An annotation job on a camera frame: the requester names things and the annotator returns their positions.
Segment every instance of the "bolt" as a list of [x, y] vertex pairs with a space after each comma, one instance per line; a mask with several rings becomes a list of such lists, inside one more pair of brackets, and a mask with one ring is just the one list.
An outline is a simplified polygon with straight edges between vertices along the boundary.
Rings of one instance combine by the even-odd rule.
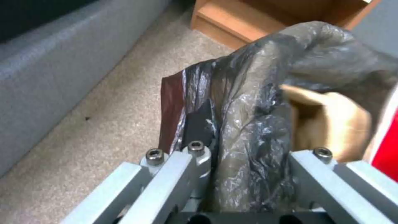
[[157, 166], [163, 163], [164, 155], [160, 149], [150, 149], [145, 154], [148, 165]]
[[191, 141], [188, 144], [188, 153], [194, 157], [199, 157], [205, 153], [205, 145], [201, 141]]
[[312, 153], [324, 164], [328, 164], [333, 158], [332, 152], [325, 147], [317, 147]]

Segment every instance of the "red object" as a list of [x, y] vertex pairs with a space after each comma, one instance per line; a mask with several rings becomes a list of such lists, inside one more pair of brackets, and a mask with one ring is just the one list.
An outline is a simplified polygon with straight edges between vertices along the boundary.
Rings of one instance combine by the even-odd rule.
[[372, 161], [372, 165], [398, 182], [398, 110]]

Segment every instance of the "beige carpet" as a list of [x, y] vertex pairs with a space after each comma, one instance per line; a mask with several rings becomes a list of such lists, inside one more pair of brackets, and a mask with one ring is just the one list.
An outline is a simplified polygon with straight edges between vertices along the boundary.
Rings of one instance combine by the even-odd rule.
[[0, 180], [0, 223], [58, 223], [122, 161], [137, 163], [157, 146], [161, 78], [231, 52], [189, 29], [191, 10], [170, 6]]

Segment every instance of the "wooden furniture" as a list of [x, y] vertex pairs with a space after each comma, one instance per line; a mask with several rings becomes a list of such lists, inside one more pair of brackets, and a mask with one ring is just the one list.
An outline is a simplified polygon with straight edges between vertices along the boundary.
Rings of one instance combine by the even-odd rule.
[[191, 28], [237, 49], [301, 22], [318, 20], [351, 30], [380, 2], [367, 1], [196, 0]]

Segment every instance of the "grey plastic bag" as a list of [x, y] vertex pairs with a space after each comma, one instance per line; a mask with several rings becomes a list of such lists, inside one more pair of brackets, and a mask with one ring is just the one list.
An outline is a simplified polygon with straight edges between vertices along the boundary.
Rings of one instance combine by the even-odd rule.
[[[397, 68], [397, 59], [371, 50], [336, 26], [291, 26], [164, 78], [160, 142], [170, 133], [173, 139], [162, 149], [181, 150], [186, 114], [210, 99], [209, 126], [217, 145], [212, 155], [218, 157], [211, 210], [289, 211], [295, 192], [287, 161], [291, 111], [279, 85], [342, 93], [368, 110], [375, 124], [397, 82]], [[180, 88], [171, 88], [175, 83]], [[163, 104], [167, 89], [167, 99], [181, 99], [181, 105]], [[179, 112], [172, 128], [163, 125], [166, 111]]]

